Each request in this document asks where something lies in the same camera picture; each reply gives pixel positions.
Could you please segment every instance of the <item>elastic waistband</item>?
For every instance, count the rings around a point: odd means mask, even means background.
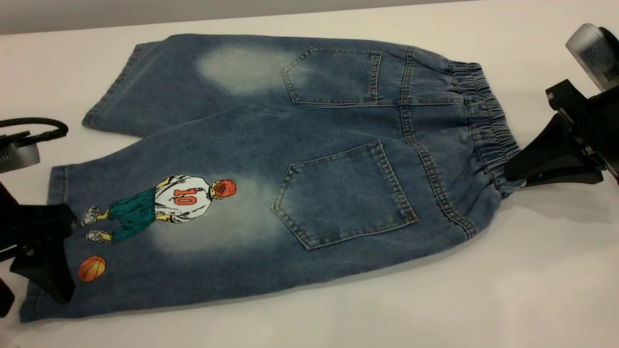
[[[479,64],[451,62],[450,70],[455,92],[467,100],[469,129],[479,160],[506,198],[520,188],[523,181],[508,181],[505,177],[505,163],[520,149],[509,130],[503,109],[492,94]]]

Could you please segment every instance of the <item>white table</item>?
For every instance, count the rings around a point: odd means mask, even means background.
[[[487,0],[3,36],[0,118],[46,116],[71,130],[40,144],[41,164],[0,180],[21,203],[44,204],[53,165],[137,141],[80,121],[136,43],[188,32],[393,41],[477,61],[526,145],[553,115],[546,88],[569,78],[599,93],[564,47],[586,22],[619,34],[619,2]],[[26,281],[2,263],[17,300],[0,346],[619,347],[619,187],[606,179],[521,190],[490,228],[446,253],[216,305],[22,325]]]

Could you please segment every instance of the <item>basketball player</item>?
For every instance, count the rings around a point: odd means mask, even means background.
[[[86,211],[82,226],[99,220],[119,220],[114,232],[91,230],[86,239],[97,243],[120,243],[145,230],[155,220],[181,224],[203,215],[213,199],[224,199],[236,193],[234,181],[217,180],[209,185],[204,179],[175,175],[163,180],[154,188],[132,197],[120,199],[103,214],[98,206]]]

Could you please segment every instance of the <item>blue denim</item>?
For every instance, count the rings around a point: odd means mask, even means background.
[[[385,268],[472,238],[521,184],[481,67],[378,41],[137,45],[83,124],[144,138],[52,169],[49,203],[83,216],[65,242],[76,290],[58,305],[30,283],[24,322]]]

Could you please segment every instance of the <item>black cable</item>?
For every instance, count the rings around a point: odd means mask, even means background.
[[[69,127],[67,127],[66,124],[60,121],[57,121],[57,120],[52,120],[51,118],[41,118],[41,117],[24,117],[24,118],[13,118],[11,120],[2,120],[0,121],[0,128],[18,126],[21,124],[48,124],[50,126],[57,127],[57,129],[54,129],[53,131],[43,132],[36,136],[29,136],[29,137],[22,138],[17,141],[17,145],[19,147],[32,145],[36,142],[57,139],[59,137],[66,136],[67,132],[69,132]]]

